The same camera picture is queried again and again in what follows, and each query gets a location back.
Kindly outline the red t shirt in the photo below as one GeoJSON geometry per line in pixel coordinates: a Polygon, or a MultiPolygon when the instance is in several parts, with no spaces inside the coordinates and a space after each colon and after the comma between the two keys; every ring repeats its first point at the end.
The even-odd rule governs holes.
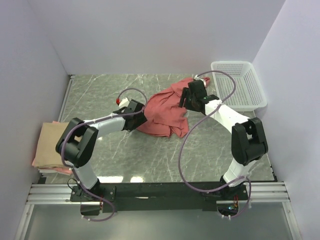
{"type": "Polygon", "coordinates": [[[189,131],[189,124],[185,117],[187,110],[180,108],[179,103],[183,88],[187,88],[191,81],[191,77],[184,78],[154,94],[144,109],[147,121],[137,130],[154,137],[169,138],[175,134],[183,138],[189,131]]]}

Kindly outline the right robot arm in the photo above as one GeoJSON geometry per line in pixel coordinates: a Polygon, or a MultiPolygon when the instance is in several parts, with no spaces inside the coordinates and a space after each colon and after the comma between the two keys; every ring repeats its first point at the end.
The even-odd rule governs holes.
{"type": "Polygon", "coordinates": [[[204,120],[211,118],[230,132],[233,159],[216,190],[222,198],[232,199],[253,165],[268,152],[262,121],[236,112],[214,94],[208,95],[202,80],[193,80],[182,89],[178,106],[200,112],[204,120]]]}

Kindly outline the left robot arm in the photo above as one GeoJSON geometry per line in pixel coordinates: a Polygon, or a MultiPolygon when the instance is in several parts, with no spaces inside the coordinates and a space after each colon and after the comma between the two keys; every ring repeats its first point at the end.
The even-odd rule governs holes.
{"type": "Polygon", "coordinates": [[[88,201],[100,195],[100,181],[89,163],[98,138],[114,132],[131,132],[147,122],[145,105],[130,100],[127,106],[97,120],[73,118],[67,125],[55,151],[60,154],[62,164],[71,168],[83,186],[82,195],[88,201]]]}

